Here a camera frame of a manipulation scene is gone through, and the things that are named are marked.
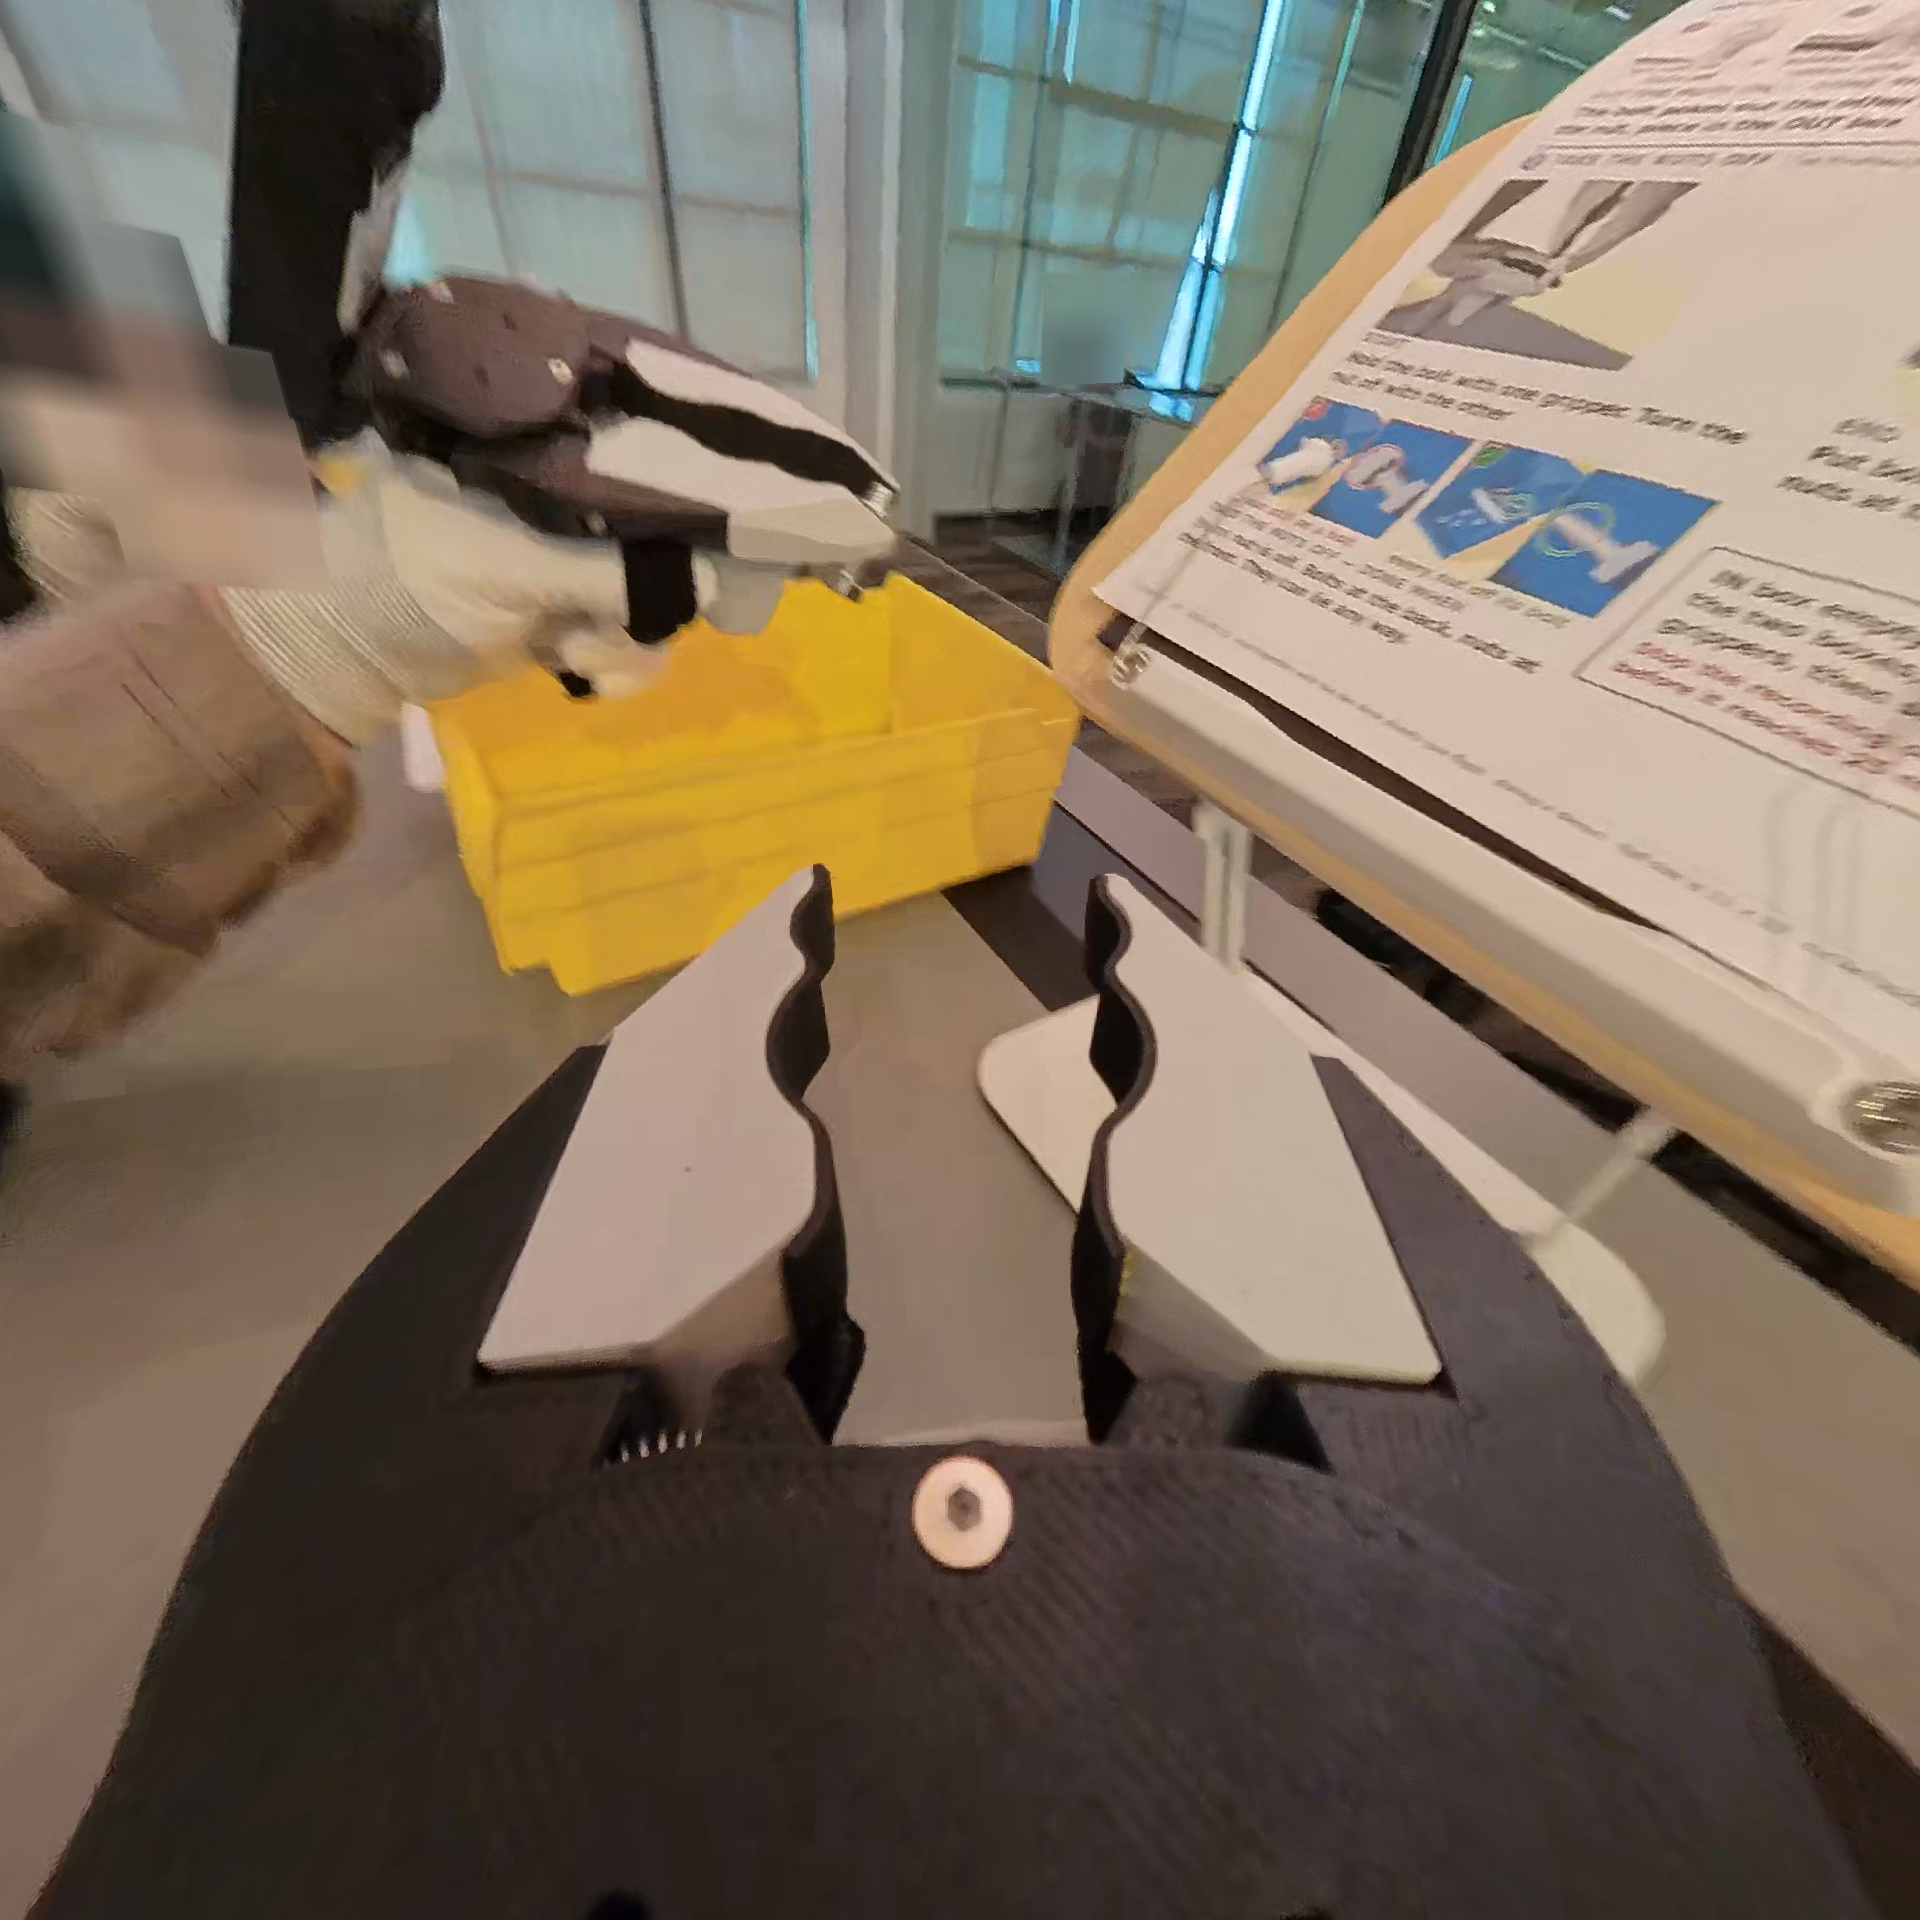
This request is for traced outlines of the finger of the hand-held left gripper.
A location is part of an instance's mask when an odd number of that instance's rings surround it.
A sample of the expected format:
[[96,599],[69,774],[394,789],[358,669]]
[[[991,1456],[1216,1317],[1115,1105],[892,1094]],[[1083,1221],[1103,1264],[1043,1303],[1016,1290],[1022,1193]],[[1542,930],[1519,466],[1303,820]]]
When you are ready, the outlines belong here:
[[863,491],[709,449],[660,419],[593,429],[586,475],[722,509],[727,551],[739,562],[863,570],[894,547],[892,521]]
[[735,374],[729,362],[689,354],[674,340],[629,340],[620,362],[645,392],[634,401],[634,415],[683,427],[709,449],[833,482],[859,495],[899,491],[866,447],[754,374]]

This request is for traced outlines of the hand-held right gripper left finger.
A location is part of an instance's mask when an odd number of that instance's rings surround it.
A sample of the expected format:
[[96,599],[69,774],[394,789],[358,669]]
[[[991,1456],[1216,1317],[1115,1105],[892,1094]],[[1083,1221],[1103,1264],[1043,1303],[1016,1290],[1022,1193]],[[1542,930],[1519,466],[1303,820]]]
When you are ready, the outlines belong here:
[[637,1377],[689,1439],[735,1367],[833,1439],[866,1338],[847,1307],[828,1066],[833,875],[799,866],[629,1013],[586,1082],[494,1317],[483,1377]]

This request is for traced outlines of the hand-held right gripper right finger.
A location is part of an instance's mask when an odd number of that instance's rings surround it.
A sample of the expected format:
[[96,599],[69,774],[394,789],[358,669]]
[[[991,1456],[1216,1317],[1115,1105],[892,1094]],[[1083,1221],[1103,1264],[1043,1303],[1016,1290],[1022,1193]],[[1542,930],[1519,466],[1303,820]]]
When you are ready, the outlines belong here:
[[1291,1429],[1291,1382],[1433,1384],[1334,1104],[1351,1073],[1121,875],[1087,886],[1087,979],[1087,1063],[1111,1098],[1067,1264],[1087,1439],[1161,1377],[1197,1382],[1249,1445]]

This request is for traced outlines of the yellow plastic storage bin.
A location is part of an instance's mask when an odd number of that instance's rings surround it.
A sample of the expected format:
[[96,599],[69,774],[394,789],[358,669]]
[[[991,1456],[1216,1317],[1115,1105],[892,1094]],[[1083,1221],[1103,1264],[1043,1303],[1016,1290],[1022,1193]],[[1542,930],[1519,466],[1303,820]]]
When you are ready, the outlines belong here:
[[598,995],[674,968],[804,866],[863,914],[1034,866],[1083,712],[980,616],[887,571],[689,625],[629,700],[522,669],[424,712],[498,968]]

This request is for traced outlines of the person's left forearm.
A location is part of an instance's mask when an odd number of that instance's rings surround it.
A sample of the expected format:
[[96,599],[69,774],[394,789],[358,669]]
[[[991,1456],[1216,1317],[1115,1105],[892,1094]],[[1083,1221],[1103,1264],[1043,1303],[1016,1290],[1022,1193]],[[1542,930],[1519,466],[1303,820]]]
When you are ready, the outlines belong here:
[[358,826],[352,751],[212,591],[133,581],[0,644],[0,1066],[89,1052]]

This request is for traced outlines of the person's left hand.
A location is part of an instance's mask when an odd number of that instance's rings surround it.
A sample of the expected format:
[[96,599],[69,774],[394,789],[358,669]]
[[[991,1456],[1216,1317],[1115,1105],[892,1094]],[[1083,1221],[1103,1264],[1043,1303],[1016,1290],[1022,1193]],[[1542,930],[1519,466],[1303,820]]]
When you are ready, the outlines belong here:
[[346,742],[517,669],[586,695],[654,687],[673,642],[629,630],[614,543],[548,538],[424,458],[370,438],[313,458],[325,581],[222,588],[272,687]]

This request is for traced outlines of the white stand ledge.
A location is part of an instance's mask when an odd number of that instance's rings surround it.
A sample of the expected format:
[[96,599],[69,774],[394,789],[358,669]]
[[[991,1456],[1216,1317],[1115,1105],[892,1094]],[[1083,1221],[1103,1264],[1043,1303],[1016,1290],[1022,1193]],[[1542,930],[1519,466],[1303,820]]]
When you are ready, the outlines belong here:
[[1916,1120],[1897,1120],[1897,1144],[1868,1134],[1862,1120],[1862,1098],[1916,1088],[1908,1066],[1716,955],[1602,913],[1358,777],[1161,642],[1128,635],[1106,687],[1134,722],[1197,751],[1245,820],[1303,831],[1361,880],[1447,921],[1687,1094],[1807,1161],[1830,1192],[1916,1213]]

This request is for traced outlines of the printed instruction sheet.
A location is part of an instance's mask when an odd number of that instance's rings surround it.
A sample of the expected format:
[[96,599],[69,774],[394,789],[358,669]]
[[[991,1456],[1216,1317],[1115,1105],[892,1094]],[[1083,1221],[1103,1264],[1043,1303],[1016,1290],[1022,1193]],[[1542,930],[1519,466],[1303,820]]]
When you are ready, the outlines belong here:
[[1618,47],[1232,442],[1320,419],[1346,458],[1303,509],[1312,607],[1208,659],[1892,1056],[1916,135],[1916,4],[1687,4]]

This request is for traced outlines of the wooden document stand board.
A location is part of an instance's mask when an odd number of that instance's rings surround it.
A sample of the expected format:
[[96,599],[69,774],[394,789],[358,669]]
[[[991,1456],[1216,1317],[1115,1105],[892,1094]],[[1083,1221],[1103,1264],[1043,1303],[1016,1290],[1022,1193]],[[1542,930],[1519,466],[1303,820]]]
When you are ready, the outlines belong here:
[[[1451,194],[1463,188],[1482,188],[1494,161],[1525,134],[1497,129],[1469,141],[1458,156],[1438,161],[1429,177],[1404,188],[1361,233],[1358,244],[1319,277],[1319,288],[1278,325],[1278,332],[1257,348],[1257,358],[1229,382],[1216,412],[1191,429],[1191,442],[1145,482],[1145,491],[1106,526],[1106,533],[1083,551],[1067,571],[1052,616],[1050,616],[1050,664],[1083,706],[1094,723],[1111,741],[1165,766],[1172,777],[1197,789],[1204,804],[1232,812],[1254,826],[1257,843],[1278,847],[1327,889],[1346,895],[1351,913],[1382,921],[1396,941],[1429,955],[1438,968],[1458,976],[1497,1008],[1551,1039],[1584,1066],[1605,1075],[1618,1094],[1636,1098],[1636,1105],[1666,1110],[1682,1134],[1694,1134],[1721,1161],[1739,1167],[1755,1187],[1775,1192],[1791,1213],[1807,1213],[1823,1233],[1847,1240],[1862,1258],[1916,1290],[1916,1213],[1873,1211],[1840,1192],[1830,1192],[1807,1161],[1786,1158],[1785,1144],[1761,1142],[1755,1124],[1726,1115],[1703,1098],[1687,1094],[1669,1073],[1652,1066],[1629,1047],[1611,1045],[1595,1025],[1575,1008],[1559,1004],[1535,979],[1505,968],[1497,958],[1478,955],[1458,930],[1447,921],[1412,913],[1385,886],[1361,880],[1351,866],[1334,860],[1303,831],[1278,826],[1273,820],[1245,820],[1226,789],[1226,777],[1198,768],[1197,751],[1180,751],[1161,723],[1134,722],[1128,700],[1106,687],[1111,664],[1111,630],[1115,614],[1106,614],[1094,581],[1121,562],[1172,509],[1186,506],[1191,491],[1208,475],[1216,458],[1232,449],[1241,438],[1273,412],[1298,374],[1309,374],[1312,354],[1358,311],[1358,302],[1385,277],[1385,267],[1447,217]],[[1283,730],[1291,730],[1319,756],[1358,768],[1372,777],[1372,766],[1334,742],[1327,730],[1298,722],[1283,706]]]

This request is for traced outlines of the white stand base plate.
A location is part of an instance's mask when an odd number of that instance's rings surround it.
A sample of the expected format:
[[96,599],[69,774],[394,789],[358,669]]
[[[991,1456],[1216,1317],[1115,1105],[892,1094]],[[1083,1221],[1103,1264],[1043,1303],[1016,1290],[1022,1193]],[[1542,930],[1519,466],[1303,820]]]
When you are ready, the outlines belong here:
[[[1589,1224],[1536,1193],[1525,1173],[1497,1167],[1416,1094],[1372,1066],[1351,1045],[1283,998],[1269,979],[1245,976],[1245,991],[1257,995],[1273,1017],[1289,1025],[1289,1035],[1312,1052],[1346,1063],[1382,1098],[1382,1105],[1403,1115],[1403,1124],[1418,1134],[1418,1144],[1478,1198],[1478,1211],[1535,1249],[1535,1264],[1589,1324],[1624,1382],[1647,1384],[1661,1369],[1666,1313],[1622,1254],[1611,1254]],[[1106,1082],[1094,1073],[1094,1017],[1096,998],[1052,1008],[986,1045],[974,1066],[980,1098],[1001,1124],[1072,1211],[1087,1192],[1094,1134],[1115,1105]]]

